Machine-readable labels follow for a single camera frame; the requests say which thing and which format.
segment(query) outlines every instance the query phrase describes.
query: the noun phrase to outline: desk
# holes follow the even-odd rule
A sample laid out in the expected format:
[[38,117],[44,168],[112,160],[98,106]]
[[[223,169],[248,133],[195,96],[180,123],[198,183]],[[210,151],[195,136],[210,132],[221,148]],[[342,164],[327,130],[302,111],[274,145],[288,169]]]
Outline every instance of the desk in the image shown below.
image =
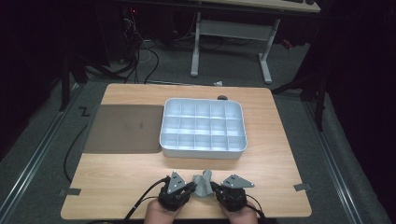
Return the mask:
[[[177,173],[187,182],[193,175],[212,170],[220,182],[234,173],[253,182],[246,189],[267,217],[308,217],[311,207],[306,193],[294,185],[302,180],[290,150],[272,93],[264,88],[110,84],[102,105],[164,105],[168,98],[217,99],[226,95],[244,111],[247,148],[238,160],[168,158],[154,154],[82,153],[71,189],[62,209],[65,219],[122,219],[139,197],[157,180]],[[148,196],[158,196],[159,185]],[[147,201],[132,218],[143,218]],[[224,218],[215,197],[191,197],[178,218]]]

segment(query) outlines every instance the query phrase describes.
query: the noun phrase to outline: human hand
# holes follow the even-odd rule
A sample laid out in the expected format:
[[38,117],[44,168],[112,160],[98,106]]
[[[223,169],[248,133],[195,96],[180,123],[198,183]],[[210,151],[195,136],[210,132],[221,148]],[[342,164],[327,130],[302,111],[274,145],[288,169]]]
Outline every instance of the human hand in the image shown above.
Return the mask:
[[[253,203],[247,201],[247,204],[255,207]],[[257,214],[256,211],[249,207],[244,207],[240,211],[237,212],[229,212],[227,208],[223,205],[220,205],[221,211],[224,215],[230,220],[231,224],[257,224]]]
[[172,224],[183,206],[175,212],[166,210],[157,199],[148,203],[145,215],[145,224]]

